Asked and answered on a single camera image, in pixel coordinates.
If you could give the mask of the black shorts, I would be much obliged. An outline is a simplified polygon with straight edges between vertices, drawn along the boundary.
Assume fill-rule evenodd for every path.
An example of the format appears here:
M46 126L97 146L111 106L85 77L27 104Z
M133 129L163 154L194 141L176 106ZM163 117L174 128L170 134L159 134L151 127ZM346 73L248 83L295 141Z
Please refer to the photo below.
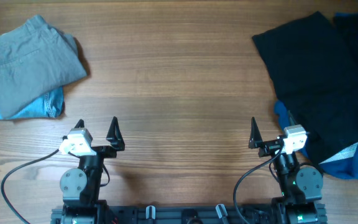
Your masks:
M358 66L345 40L319 11L254 35L277 98L310 136L321 163L358 142Z

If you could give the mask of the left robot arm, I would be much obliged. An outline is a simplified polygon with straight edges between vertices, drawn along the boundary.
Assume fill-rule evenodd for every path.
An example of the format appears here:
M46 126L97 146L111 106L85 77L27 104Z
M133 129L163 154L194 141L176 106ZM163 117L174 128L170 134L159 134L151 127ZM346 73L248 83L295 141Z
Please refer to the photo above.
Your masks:
M92 146L93 137L81 119L63 137L59 151L79 158L77 168L66 171L60 179L63 193L61 214L51 217L59 224L107 224L117 223L117 216L110 210L107 201L99 199L105 159L115 158L117 152L125 149L125 143L116 117L113 117L106 140L107 146Z

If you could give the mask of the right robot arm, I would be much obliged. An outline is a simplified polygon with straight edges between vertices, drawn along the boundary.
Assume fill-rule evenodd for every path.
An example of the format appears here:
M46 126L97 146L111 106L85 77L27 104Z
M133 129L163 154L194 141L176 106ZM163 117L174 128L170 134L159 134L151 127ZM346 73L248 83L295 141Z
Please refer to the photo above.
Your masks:
M286 127L276 139L264 141L255 118L251 118L249 148L258 149L259 157L269 158L282 193L271 201L270 223L321 223L316 202L322 199L323 175L296 157L306 140L307 132L297 124Z

